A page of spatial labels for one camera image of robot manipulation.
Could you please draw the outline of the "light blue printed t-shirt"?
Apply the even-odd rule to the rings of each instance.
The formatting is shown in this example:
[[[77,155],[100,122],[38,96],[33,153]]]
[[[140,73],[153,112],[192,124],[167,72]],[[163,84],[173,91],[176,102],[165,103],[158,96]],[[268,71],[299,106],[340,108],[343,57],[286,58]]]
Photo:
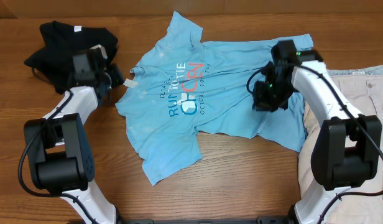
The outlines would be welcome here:
[[[261,136],[293,151],[305,141],[303,96],[286,110],[252,109],[251,90],[264,79],[277,39],[202,42],[203,29],[174,12],[165,37],[132,69],[134,79],[116,103],[126,134],[151,184],[202,158],[197,135]]]

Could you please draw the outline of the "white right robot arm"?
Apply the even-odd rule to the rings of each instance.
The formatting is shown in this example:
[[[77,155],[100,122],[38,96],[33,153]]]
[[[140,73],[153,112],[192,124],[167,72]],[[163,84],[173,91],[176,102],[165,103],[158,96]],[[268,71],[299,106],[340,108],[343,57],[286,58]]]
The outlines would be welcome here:
[[[313,111],[320,132],[311,155],[313,180],[288,215],[259,217],[258,223],[323,223],[329,212],[347,195],[375,197],[378,192],[357,192],[376,176],[382,123],[365,116],[339,91],[316,50],[298,51],[292,40],[272,47],[272,61],[259,69],[265,76],[249,90],[253,109],[274,112],[287,109],[295,92],[303,95]]]

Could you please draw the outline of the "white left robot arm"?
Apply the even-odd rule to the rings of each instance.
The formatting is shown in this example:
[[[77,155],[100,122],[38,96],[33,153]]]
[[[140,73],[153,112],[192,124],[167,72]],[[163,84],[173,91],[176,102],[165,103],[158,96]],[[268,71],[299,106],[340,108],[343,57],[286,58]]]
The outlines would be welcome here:
[[[66,201],[83,223],[124,223],[95,182],[95,162],[84,129],[113,85],[123,81],[116,66],[106,66],[107,60],[102,45],[73,55],[63,99],[43,118],[24,125],[26,146],[17,170],[28,194]]]

